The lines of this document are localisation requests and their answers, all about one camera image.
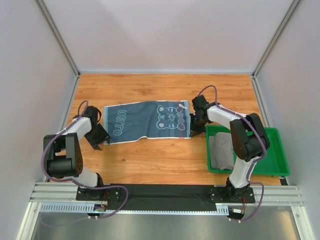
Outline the green plastic tray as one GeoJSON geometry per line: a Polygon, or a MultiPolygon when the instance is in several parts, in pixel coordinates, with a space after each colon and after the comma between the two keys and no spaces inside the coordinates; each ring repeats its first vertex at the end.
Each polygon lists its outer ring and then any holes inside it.
{"type": "MultiPolygon", "coordinates": [[[[289,176],[290,169],[288,166],[287,158],[285,155],[279,131],[276,128],[266,127],[265,132],[269,139],[270,147],[267,150],[267,156],[256,164],[253,170],[253,174],[266,176],[289,176]]],[[[209,137],[215,136],[217,133],[230,134],[231,131],[221,125],[206,126],[205,138],[207,151],[207,169],[210,173],[230,174],[232,172],[231,170],[220,170],[214,168],[211,164],[211,150],[209,137]]]]}

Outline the aluminium frame post left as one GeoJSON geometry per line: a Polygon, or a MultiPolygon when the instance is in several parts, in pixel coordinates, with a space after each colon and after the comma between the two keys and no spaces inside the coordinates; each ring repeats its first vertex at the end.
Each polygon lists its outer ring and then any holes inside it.
{"type": "Polygon", "coordinates": [[[68,62],[70,68],[72,69],[73,73],[76,77],[79,77],[81,75],[81,72],[79,68],[77,67],[77,64],[75,63],[70,51],[68,50],[68,47],[63,40],[63,37],[53,19],[53,16],[51,15],[46,3],[44,0],[35,0],[34,1],[42,14],[46,24],[48,25],[53,37],[55,38],[59,48],[61,49],[66,61],[68,62]]]}

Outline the aluminium frame post right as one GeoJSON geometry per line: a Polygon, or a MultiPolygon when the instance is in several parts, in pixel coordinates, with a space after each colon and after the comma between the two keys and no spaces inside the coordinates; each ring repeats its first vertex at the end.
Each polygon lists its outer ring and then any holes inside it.
{"type": "Polygon", "coordinates": [[[278,27],[276,28],[271,40],[269,41],[265,51],[263,52],[260,60],[258,61],[257,66],[252,71],[252,78],[256,78],[260,71],[262,70],[263,66],[265,65],[267,59],[269,58],[270,54],[272,53],[273,49],[275,48],[276,44],[280,40],[281,36],[283,35],[286,27],[288,26],[289,22],[291,21],[292,17],[294,16],[297,8],[302,3],[302,0],[292,0],[287,11],[285,12],[282,20],[280,21],[278,27]]]}

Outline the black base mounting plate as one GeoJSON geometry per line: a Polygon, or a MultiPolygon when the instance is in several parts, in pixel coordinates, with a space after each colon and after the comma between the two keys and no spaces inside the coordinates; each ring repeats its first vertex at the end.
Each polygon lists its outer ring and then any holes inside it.
{"type": "Polygon", "coordinates": [[[108,210],[128,211],[215,211],[216,204],[253,204],[253,189],[242,193],[226,186],[173,185],[173,184],[124,184],[111,185],[109,189],[92,190],[79,187],[77,201],[96,201],[108,210]]]}

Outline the blue patterned towel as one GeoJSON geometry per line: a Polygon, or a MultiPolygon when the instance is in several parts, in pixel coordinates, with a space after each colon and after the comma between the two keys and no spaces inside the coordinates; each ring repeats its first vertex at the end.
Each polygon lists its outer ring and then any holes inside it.
{"type": "Polygon", "coordinates": [[[143,138],[189,139],[189,101],[155,100],[105,106],[103,127],[110,135],[111,145],[143,138]]]}

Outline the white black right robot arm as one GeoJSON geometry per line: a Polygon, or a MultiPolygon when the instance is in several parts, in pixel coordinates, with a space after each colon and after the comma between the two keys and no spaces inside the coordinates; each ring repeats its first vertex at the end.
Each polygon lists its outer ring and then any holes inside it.
{"type": "Polygon", "coordinates": [[[223,187],[212,189],[212,198],[217,203],[253,203],[251,175],[256,163],[267,155],[270,141],[260,117],[234,112],[217,102],[209,103],[203,95],[192,100],[194,113],[190,115],[190,131],[203,133],[206,124],[218,123],[231,133],[233,151],[236,154],[234,168],[223,187]]]}

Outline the grey terry towel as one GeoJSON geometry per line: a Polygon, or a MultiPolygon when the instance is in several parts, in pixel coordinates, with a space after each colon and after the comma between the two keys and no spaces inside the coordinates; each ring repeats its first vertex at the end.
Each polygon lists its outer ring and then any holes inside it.
{"type": "Polygon", "coordinates": [[[214,170],[230,170],[235,166],[232,136],[227,132],[218,132],[209,136],[210,165],[214,170]]]}

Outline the aluminium front rail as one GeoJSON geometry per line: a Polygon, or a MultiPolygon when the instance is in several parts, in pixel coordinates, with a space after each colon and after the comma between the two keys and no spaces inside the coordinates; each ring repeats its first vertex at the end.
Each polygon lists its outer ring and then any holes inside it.
{"type": "Polygon", "coordinates": [[[243,212],[250,206],[303,206],[303,200],[296,186],[276,185],[260,187],[254,185],[255,203],[217,203],[212,211],[146,211],[122,210],[125,205],[114,210],[106,209],[97,201],[76,200],[78,186],[73,183],[37,182],[33,188],[30,201],[40,203],[41,212],[85,213],[90,215],[106,214],[160,214],[160,215],[221,215],[227,216],[234,211],[243,212]]]}

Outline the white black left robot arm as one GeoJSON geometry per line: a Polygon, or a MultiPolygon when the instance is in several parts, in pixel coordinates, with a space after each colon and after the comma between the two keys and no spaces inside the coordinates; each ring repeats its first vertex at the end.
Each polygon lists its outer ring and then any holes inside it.
{"type": "Polygon", "coordinates": [[[101,144],[110,143],[110,135],[99,123],[101,116],[98,108],[87,106],[65,129],[43,138],[41,168],[49,180],[73,182],[82,189],[105,188],[102,177],[84,166],[80,147],[83,138],[94,150],[99,151],[101,144]]]}

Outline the aluminium frame post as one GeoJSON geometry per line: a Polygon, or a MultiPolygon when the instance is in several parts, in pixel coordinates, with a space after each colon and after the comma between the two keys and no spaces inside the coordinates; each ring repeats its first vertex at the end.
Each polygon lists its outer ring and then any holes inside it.
{"type": "Polygon", "coordinates": [[[61,49],[66,61],[68,62],[70,68],[72,69],[73,73],[76,77],[79,77],[81,75],[81,72],[79,68],[77,67],[77,64],[75,63],[70,51],[68,50],[68,47],[63,40],[63,37],[53,19],[53,16],[51,15],[46,3],[44,0],[35,0],[34,1],[42,14],[46,24],[48,25],[53,37],[55,38],[59,48],[61,49]]]}
{"type": "Polygon", "coordinates": [[[271,40],[269,41],[265,51],[263,52],[260,60],[258,61],[257,66],[252,71],[252,78],[256,78],[260,71],[262,70],[263,66],[265,65],[267,59],[269,58],[270,54],[272,53],[273,49],[275,48],[276,44],[280,40],[281,36],[283,35],[286,27],[288,26],[289,22],[291,21],[292,17],[294,16],[297,8],[302,3],[302,0],[292,0],[287,11],[285,12],[282,20],[280,21],[278,27],[276,28],[271,40]]]}

